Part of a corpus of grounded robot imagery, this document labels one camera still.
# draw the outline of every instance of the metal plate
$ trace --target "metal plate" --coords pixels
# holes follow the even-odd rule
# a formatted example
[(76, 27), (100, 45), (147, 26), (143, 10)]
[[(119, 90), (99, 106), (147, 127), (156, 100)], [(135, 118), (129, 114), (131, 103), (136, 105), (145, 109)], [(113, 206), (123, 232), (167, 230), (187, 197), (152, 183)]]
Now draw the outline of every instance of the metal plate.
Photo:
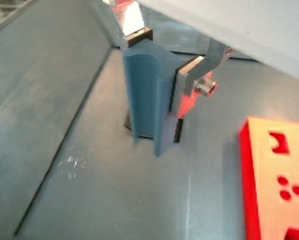
[(12, 238), (108, 50), (75, 0), (37, 1), (0, 31), (0, 239)]

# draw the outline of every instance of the gray metal surface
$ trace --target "gray metal surface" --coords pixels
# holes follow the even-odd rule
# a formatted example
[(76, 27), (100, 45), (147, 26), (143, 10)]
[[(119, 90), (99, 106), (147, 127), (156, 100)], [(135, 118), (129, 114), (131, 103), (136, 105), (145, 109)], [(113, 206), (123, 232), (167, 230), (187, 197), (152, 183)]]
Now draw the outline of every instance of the gray metal surface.
[(0, 239), (12, 237), (108, 41), (84, 2), (40, 0), (0, 31)]
[(279, 0), (139, 3), (299, 79), (299, 1), (296, 5)]
[(17, 239), (246, 239), (238, 131), (247, 115), (299, 121), (299, 81), (236, 60), (213, 78), (219, 89), (188, 113), (181, 142), (155, 157), (152, 141), (123, 127), (112, 51)]
[(30, 0), (0, 0), (0, 24)]

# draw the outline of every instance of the gray conveyor surface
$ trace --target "gray conveyor surface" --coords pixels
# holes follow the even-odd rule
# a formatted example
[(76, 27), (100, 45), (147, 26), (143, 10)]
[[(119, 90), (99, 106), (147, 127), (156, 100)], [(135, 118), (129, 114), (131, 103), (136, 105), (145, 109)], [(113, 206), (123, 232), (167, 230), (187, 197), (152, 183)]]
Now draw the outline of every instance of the gray conveyor surface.
[(121, 53), (111, 51), (16, 239), (244, 239), (238, 131), (248, 115), (299, 121), (299, 81), (238, 60), (213, 79), (181, 142), (155, 157), (152, 141), (123, 127)]

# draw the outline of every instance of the hole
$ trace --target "hole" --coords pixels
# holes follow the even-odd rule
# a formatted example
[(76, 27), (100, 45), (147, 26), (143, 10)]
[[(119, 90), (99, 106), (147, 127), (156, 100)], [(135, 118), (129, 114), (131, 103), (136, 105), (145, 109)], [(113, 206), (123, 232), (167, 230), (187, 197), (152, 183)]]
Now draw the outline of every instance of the hole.
[(284, 201), (290, 201), (291, 200), (291, 195), (290, 195), (290, 193), (287, 191), (280, 190), (279, 194), (280, 194), (280, 197), (282, 197), (282, 199)]
[(294, 194), (299, 196), (299, 186), (294, 185), (291, 189)]
[(288, 180), (284, 176), (278, 176), (276, 177), (276, 182), (283, 186), (288, 184)]
[(290, 154), (287, 138), (283, 133), (279, 132), (270, 132), (270, 136), (278, 141), (278, 145), (271, 147), (271, 151), (275, 154)]

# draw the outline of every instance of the red plastic part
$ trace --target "red plastic part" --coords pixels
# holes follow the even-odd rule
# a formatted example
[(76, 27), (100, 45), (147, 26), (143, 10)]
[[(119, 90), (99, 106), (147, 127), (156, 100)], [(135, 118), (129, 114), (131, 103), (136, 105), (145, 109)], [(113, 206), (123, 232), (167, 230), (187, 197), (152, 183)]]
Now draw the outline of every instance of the red plastic part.
[(246, 218), (246, 239), (260, 240), (256, 192), (254, 182), (254, 168), (250, 145), (250, 126), (244, 124), (240, 136), (240, 156), (242, 156), (242, 176), (243, 176), (243, 200), (244, 200), (244, 218)]
[(299, 240), (299, 230), (288, 228), (286, 232), (284, 240)]

